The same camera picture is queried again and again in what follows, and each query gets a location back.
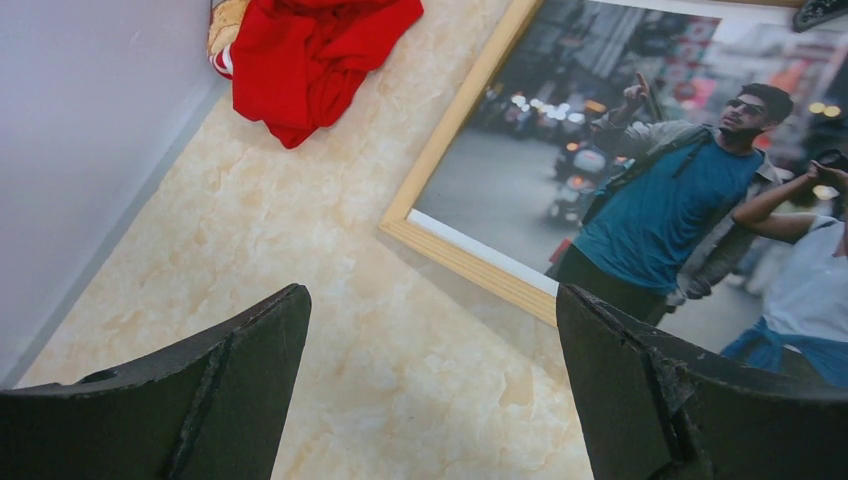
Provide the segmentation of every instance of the baseboard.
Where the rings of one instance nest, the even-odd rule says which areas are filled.
[[[200,125],[206,119],[212,107],[215,106],[224,92],[229,88],[229,85],[229,82],[226,80],[215,78],[205,94],[198,94],[198,100],[194,102],[194,110],[190,111],[191,113],[187,115],[174,141],[171,142],[167,151],[161,156],[150,175],[148,175],[141,188],[133,197],[128,208],[124,210],[118,221],[115,222],[106,234],[94,255],[86,262],[81,273],[77,275],[65,294],[61,296],[56,307],[52,310],[44,326],[35,335],[29,347],[24,351],[6,377],[0,381],[0,390],[14,388],[21,381],[35,362],[35,359],[38,358],[38,355],[47,345],[47,342],[56,333],[59,325],[61,325],[62,321],[71,311],[71,308],[73,308],[76,301],[88,287],[88,284],[91,283],[91,280],[112,254],[112,251],[118,246],[118,243],[124,237],[130,225],[132,225],[133,220],[135,220],[136,216],[141,212],[141,209],[147,204],[153,194],[156,193],[159,184],[162,183],[162,180],[177,160],[177,157],[179,157],[180,153],[188,145],[188,142],[191,141],[200,129]]]

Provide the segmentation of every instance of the white t-shirt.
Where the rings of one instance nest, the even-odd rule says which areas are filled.
[[[763,303],[770,330],[848,343],[848,257],[833,256],[844,233],[843,222],[819,216],[795,244]]]

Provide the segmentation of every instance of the person in white shirt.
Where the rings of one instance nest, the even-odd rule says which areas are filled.
[[[829,216],[774,213],[817,184],[836,188],[844,198],[848,173],[812,162],[806,174],[733,213],[737,224],[794,246],[769,286],[762,318],[722,355],[814,383],[848,387],[848,227]],[[848,214],[848,203],[843,211]]]

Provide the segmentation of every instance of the beige floor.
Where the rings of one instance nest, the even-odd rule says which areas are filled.
[[[508,0],[429,0],[335,128],[227,95],[22,385],[74,382],[306,285],[274,478],[591,478],[556,332],[376,225]]]

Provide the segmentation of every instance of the person's hand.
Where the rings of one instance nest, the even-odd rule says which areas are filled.
[[[840,193],[848,193],[848,172],[824,167],[815,160],[810,162],[810,170],[807,171],[807,175],[811,175],[811,171],[815,171],[813,178],[818,181],[839,190]]]
[[[648,86],[648,82],[641,73],[636,72],[636,79],[639,81],[637,85],[624,89],[624,108],[630,112],[639,110],[639,107],[648,99],[648,94],[651,91],[651,87]]]

